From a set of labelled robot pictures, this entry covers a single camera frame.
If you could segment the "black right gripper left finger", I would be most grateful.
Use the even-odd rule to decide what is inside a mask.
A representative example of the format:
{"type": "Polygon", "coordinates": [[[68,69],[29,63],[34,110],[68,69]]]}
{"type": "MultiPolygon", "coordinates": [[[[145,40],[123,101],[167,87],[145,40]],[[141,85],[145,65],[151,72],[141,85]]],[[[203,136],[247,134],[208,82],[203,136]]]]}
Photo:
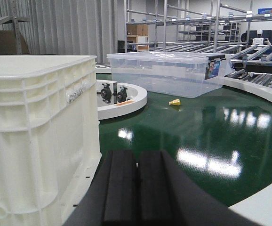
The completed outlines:
{"type": "Polygon", "coordinates": [[[108,151],[66,226],[137,225],[136,161],[131,150],[108,151]]]}

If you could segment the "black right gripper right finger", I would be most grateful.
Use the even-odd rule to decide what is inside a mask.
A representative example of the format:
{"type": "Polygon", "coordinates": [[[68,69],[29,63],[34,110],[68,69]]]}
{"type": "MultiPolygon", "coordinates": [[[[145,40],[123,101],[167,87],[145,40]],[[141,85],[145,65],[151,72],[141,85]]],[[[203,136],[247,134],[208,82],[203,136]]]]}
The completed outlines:
{"type": "Polygon", "coordinates": [[[166,151],[139,158],[143,226],[256,226],[196,185],[166,151]]]}

